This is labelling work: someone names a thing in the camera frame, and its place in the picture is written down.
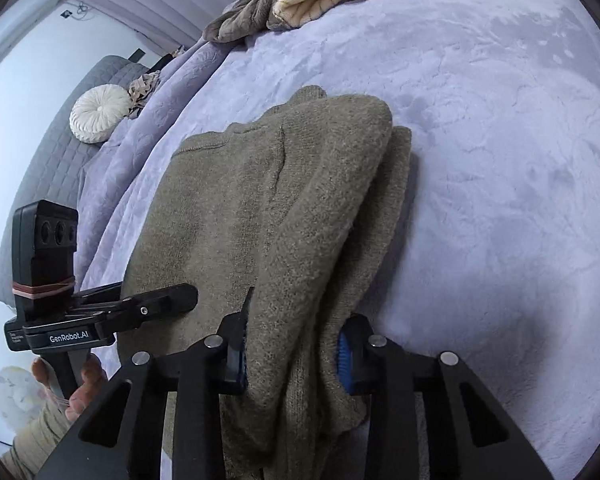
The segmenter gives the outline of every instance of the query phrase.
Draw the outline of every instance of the silver screw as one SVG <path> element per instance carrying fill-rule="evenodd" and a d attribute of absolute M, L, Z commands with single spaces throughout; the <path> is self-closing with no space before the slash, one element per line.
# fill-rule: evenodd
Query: silver screw
<path fill-rule="evenodd" d="M 131 362 L 139 366 L 147 364 L 149 362 L 149 359 L 151 359 L 149 352 L 136 352 L 131 358 Z"/>
<path fill-rule="evenodd" d="M 207 348 L 218 348 L 223 341 L 224 339 L 222 339 L 222 336 L 219 336 L 218 334 L 213 334 L 205 339 L 205 346 Z"/>
<path fill-rule="evenodd" d="M 383 335 L 370 335 L 368 341 L 373 348 L 384 348 L 386 346 L 386 338 Z"/>
<path fill-rule="evenodd" d="M 442 364 L 447 366 L 456 366 L 460 362 L 458 356 L 453 352 L 442 352 L 442 354 L 440 354 L 440 360 L 442 361 Z"/>

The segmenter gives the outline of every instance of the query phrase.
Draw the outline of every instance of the person's arm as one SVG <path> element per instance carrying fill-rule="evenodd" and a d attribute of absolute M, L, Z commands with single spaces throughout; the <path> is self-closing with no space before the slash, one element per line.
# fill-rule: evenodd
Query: person's arm
<path fill-rule="evenodd" d="M 71 423 L 86 409 L 107 381 L 100 360 L 91 355 L 82 368 L 84 384 L 69 399 L 65 409 L 54 401 L 48 389 L 44 363 L 36 360 L 31 367 L 34 377 L 47 387 L 48 399 L 40 415 L 17 434 L 13 447 L 2 457 L 2 462 L 18 480 L 32 480 L 46 459 L 64 437 Z"/>

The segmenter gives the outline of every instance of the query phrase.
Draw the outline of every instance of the sweater sleeve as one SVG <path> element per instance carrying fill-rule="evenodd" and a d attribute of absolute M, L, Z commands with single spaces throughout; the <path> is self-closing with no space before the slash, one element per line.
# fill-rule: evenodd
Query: sweater sleeve
<path fill-rule="evenodd" d="M 2 462 L 18 480 L 32 480 L 70 427 L 64 412 L 48 400 L 38 418 L 16 435 Z"/>

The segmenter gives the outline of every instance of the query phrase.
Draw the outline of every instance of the human hand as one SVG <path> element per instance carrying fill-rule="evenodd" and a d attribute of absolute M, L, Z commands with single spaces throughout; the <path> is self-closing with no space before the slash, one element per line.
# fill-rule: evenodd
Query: human hand
<path fill-rule="evenodd" d="M 38 358 L 33 361 L 31 373 L 46 388 L 47 397 L 52 400 L 58 400 L 49 387 L 49 376 L 42 359 Z M 89 354 L 87 362 L 82 367 L 82 380 L 82 386 L 75 390 L 69 400 L 64 401 L 63 406 L 61 406 L 61 408 L 67 406 L 68 402 L 68 407 L 64 410 L 64 414 L 70 422 L 76 421 L 108 380 L 106 372 L 102 369 L 100 359 L 96 355 Z"/>

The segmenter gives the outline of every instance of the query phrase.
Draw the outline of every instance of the bed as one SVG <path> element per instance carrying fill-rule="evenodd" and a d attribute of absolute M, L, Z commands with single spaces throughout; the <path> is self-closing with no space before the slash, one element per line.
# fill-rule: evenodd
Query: bed
<path fill-rule="evenodd" d="M 200 41 L 85 166 L 80 286 L 123 279 L 183 139 L 309 84 L 375 95 L 413 131 L 403 215 L 359 311 L 407 350 L 460 354 L 573 479 L 600 444 L 600 30 L 579 0 L 365 0 Z M 362 478 L 364 444 L 365 428 L 346 436 L 328 478 Z"/>

